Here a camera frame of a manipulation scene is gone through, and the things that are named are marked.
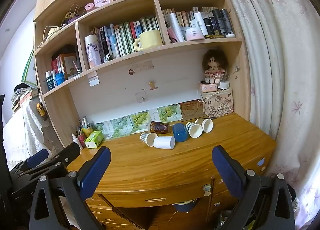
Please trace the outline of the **brown robot print paper cup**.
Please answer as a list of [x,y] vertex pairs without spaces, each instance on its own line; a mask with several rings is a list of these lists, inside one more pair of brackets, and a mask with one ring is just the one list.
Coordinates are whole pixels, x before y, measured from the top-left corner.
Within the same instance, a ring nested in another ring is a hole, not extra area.
[[156,134],[168,134],[170,132],[170,124],[151,121],[149,124],[149,132],[154,132]]

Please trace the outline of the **small white paper cup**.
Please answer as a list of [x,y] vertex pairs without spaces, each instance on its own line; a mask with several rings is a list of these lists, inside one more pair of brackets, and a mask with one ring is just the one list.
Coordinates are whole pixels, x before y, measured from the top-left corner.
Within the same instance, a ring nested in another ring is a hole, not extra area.
[[214,124],[209,118],[198,118],[195,123],[199,124],[205,133],[209,133],[213,130]]

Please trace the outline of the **striped leaf print paper cup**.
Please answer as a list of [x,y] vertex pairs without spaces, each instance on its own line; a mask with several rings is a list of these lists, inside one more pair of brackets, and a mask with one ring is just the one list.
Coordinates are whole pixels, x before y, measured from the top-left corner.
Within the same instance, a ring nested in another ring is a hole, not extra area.
[[203,133],[203,128],[200,124],[188,122],[185,126],[191,138],[198,138]]

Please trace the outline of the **blue plastic cup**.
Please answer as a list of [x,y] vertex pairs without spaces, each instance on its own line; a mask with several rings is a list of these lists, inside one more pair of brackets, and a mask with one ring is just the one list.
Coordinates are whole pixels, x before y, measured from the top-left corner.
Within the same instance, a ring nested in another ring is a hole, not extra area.
[[183,123],[176,123],[172,127],[176,142],[185,142],[188,139],[188,131]]

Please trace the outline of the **checkered paper cup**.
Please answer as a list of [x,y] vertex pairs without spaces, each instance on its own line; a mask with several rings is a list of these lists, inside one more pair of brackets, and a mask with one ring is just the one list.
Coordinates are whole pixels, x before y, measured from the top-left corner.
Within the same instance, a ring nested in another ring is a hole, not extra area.
[[154,140],[158,135],[154,132],[143,132],[140,135],[140,140],[147,144],[149,147],[153,147]]

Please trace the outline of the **plain white paper cup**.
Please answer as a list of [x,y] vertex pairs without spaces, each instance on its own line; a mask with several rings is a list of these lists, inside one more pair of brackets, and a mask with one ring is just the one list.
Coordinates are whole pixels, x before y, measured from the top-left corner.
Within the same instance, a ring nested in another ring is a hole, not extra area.
[[174,149],[175,138],[173,136],[159,136],[154,139],[153,146],[158,149]]

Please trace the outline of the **green tissue box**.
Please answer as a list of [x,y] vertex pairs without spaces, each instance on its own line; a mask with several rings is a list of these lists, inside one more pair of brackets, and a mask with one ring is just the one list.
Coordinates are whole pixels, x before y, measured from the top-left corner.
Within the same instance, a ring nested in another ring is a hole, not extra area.
[[98,148],[103,142],[104,135],[102,131],[93,131],[89,137],[85,140],[85,145],[88,149]]

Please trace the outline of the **white small bottle on desk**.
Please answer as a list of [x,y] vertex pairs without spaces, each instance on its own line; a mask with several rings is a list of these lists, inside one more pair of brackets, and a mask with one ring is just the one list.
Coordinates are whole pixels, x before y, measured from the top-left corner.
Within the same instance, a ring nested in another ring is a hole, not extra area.
[[73,133],[72,133],[72,139],[73,139],[73,142],[77,143],[78,146],[80,147],[80,149],[82,150],[83,149],[82,144],[80,143],[79,139]]

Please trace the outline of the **wooden desk drawer front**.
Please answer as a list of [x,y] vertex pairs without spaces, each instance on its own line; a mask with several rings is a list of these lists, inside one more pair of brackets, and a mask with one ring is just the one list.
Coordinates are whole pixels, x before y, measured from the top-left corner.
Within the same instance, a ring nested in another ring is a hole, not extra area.
[[210,184],[203,186],[192,184],[145,192],[102,194],[102,196],[117,208],[139,208],[184,203],[189,200],[208,197],[211,193],[212,187]]

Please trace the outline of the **printed canvas storage box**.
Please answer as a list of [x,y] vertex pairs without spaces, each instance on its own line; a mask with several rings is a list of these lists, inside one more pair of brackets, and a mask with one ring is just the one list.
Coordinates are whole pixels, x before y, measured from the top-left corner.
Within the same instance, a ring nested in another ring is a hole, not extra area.
[[201,93],[203,113],[208,117],[221,117],[234,112],[231,88],[212,93]]

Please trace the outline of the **pink small box under doll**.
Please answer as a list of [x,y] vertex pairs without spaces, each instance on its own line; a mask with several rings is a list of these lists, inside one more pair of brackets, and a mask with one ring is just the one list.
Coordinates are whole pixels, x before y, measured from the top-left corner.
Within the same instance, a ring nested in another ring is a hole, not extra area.
[[213,84],[200,83],[199,87],[200,87],[200,91],[202,93],[212,93],[212,92],[217,92],[217,90],[218,90],[217,84],[215,84],[215,83],[213,83]]

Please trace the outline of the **brown haired rag doll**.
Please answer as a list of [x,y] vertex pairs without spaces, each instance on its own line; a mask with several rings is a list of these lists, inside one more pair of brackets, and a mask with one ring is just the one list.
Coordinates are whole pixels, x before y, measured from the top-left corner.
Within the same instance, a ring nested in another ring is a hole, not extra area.
[[208,50],[202,60],[204,81],[206,84],[219,84],[226,77],[228,60],[221,50]]

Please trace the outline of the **white floral thermos bottle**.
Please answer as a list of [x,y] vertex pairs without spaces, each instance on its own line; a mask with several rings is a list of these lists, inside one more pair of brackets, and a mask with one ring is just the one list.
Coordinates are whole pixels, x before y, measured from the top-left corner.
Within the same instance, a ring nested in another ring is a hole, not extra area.
[[85,37],[85,47],[90,68],[94,68],[101,64],[101,56],[98,46],[98,38],[96,35],[88,35]]

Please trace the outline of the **wooden bookshelf unit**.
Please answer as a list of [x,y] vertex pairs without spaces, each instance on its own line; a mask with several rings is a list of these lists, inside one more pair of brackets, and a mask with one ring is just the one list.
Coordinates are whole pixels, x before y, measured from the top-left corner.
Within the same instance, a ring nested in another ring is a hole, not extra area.
[[[210,9],[229,12],[233,38],[172,43],[163,11]],[[161,45],[92,67],[85,38],[95,28],[124,26],[156,17]],[[39,87],[53,128],[63,146],[71,143],[80,120],[104,122],[162,106],[189,105],[199,97],[202,58],[209,49],[222,50],[229,62],[227,77],[233,110],[250,116],[249,64],[244,36],[231,0],[37,0],[35,62]]]

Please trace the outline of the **yellow ceramic mug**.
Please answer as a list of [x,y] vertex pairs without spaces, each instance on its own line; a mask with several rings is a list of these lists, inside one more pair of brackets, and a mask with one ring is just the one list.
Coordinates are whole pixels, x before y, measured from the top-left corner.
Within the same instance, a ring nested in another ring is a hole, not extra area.
[[135,51],[142,51],[163,45],[159,30],[142,32],[132,44]]

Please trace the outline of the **pink round cream jar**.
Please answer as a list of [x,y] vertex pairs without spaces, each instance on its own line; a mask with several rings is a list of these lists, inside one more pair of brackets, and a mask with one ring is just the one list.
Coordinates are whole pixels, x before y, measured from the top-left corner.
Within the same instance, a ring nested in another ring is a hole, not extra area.
[[204,35],[199,27],[188,28],[185,31],[187,41],[204,40]]

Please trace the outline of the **floral white curtain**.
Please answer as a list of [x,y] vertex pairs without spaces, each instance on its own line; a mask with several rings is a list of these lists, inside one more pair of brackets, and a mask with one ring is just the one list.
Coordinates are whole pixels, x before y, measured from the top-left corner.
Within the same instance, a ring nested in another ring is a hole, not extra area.
[[248,51],[250,120],[277,142],[267,172],[296,191],[296,229],[319,229],[319,13],[311,0],[231,2]]

